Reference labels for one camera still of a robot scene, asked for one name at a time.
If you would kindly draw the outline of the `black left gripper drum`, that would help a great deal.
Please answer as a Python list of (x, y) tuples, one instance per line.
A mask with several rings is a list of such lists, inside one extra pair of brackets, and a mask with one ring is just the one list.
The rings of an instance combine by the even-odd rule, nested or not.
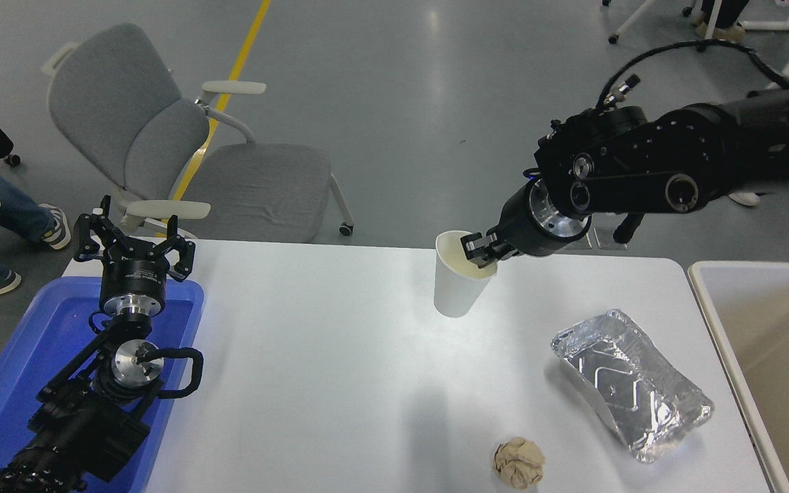
[(116, 299), (126, 294), (141, 294), (156, 301), (166, 296), (166, 275), (168, 261), (160, 257), (156, 260), (127, 258), (120, 253), (103, 254), (103, 274), (101, 275), (102, 301)]

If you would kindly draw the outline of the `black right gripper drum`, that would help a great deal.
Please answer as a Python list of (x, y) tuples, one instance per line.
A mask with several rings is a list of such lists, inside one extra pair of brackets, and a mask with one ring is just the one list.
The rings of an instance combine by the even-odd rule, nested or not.
[(545, 257), (577, 241), (577, 221), (554, 206), (544, 184), (526, 184), (504, 203), (497, 237), (520, 255)]

